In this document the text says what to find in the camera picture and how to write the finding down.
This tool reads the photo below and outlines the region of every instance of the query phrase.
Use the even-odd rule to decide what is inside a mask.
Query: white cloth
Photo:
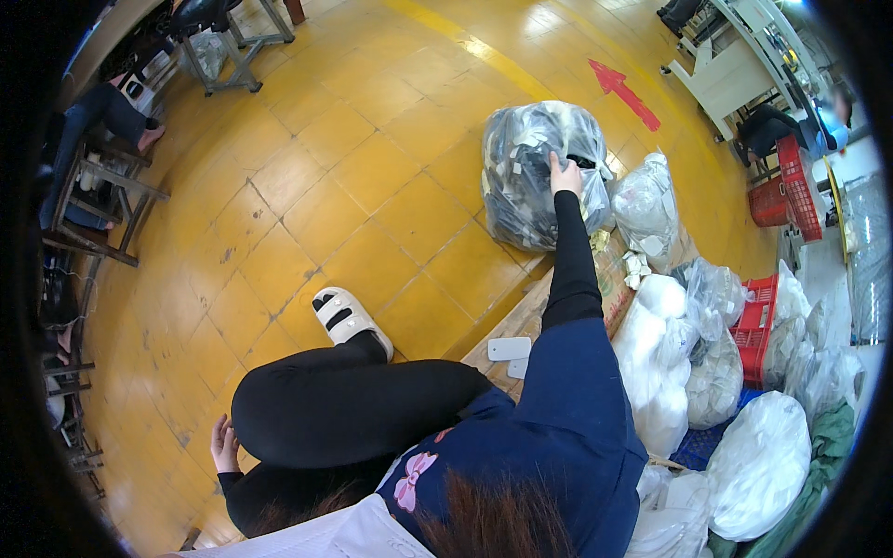
[[[390,516],[377,494],[269,535],[173,554],[187,558],[435,558]]]

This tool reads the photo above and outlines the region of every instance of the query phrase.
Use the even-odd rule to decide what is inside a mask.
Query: green cloth
[[[713,551],[714,558],[781,556],[782,551],[797,540],[822,501],[822,491],[834,482],[852,451],[853,418],[853,408],[842,399],[837,406],[815,417],[813,460],[809,463],[809,473],[800,496],[794,500],[788,513],[765,535],[740,545],[711,531],[707,547]]]

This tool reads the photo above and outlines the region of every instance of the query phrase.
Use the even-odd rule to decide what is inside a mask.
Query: woman
[[[114,85],[122,77],[123,75],[113,79],[111,83],[102,83],[91,88],[65,111],[58,146],[47,146],[47,150],[54,153],[53,179],[50,191],[40,206],[41,229],[46,230],[53,226],[56,203],[68,178],[69,169],[79,155],[78,145],[84,132],[102,122],[110,132],[127,140],[139,152],[147,150],[164,134],[164,126],[133,108],[124,94]],[[110,221],[73,204],[65,208],[65,218],[76,225],[91,229],[111,229],[113,225]]]
[[[844,148],[849,140],[847,129],[853,115],[853,98],[841,85],[831,89],[829,103],[820,103],[815,109],[818,121],[793,118],[770,104],[761,104],[738,127],[735,150],[744,166],[763,159],[775,147],[775,142],[794,134],[797,143],[809,152],[814,160]]]
[[[518,405],[459,362],[387,364],[393,347],[362,306],[323,289],[313,307],[336,345],[249,372],[231,427],[226,415],[214,426],[221,488],[245,535],[360,502],[351,513],[368,503],[379,511],[358,523],[407,532],[401,544],[421,541],[439,558],[623,556],[647,453],[605,333],[580,170],[569,161],[562,171],[554,153],[550,163],[555,275]],[[246,475],[239,442],[261,460]],[[305,529],[344,512],[281,536],[305,550]]]

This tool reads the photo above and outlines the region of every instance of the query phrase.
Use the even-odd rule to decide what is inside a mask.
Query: brown hair
[[[573,558],[577,552],[545,488],[533,481],[503,479],[494,487],[446,473],[448,521],[418,514],[427,547],[438,558]],[[361,499],[344,485],[312,510],[292,513],[275,501],[267,504],[245,533],[259,537],[335,512]]]

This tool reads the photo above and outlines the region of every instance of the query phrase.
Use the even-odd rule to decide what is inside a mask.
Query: pink bow print
[[[416,454],[406,462],[406,476],[396,482],[394,499],[400,509],[409,513],[415,511],[415,483],[419,481],[421,474],[428,470],[438,459],[437,454]]]

